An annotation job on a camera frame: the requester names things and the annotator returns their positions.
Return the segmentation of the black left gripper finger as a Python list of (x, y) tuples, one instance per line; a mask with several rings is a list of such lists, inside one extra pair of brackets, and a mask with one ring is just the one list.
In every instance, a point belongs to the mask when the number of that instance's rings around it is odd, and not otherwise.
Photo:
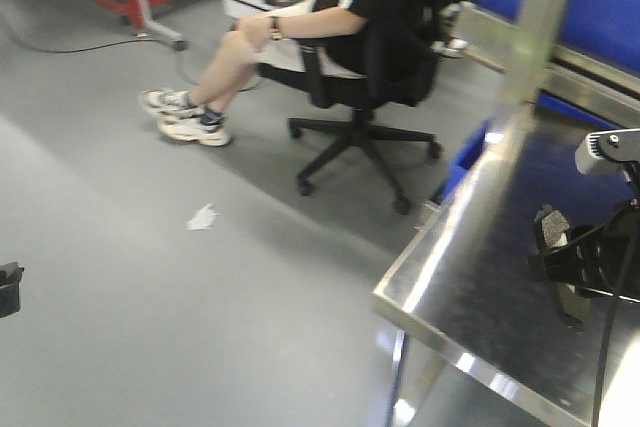
[(2, 318), (15, 314), (21, 309), (20, 282), (23, 271), (18, 262), (1, 266), (0, 316)]

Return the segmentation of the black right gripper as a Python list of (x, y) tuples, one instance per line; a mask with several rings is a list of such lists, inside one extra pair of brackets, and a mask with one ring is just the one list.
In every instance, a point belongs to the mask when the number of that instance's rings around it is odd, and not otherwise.
[(573, 285), (584, 297), (612, 295), (628, 249), (639, 246), (632, 241), (632, 231), (638, 226), (636, 199), (617, 203), (613, 216), (601, 225), (552, 229), (550, 238), (535, 224), (537, 250), (528, 257), (532, 279)]

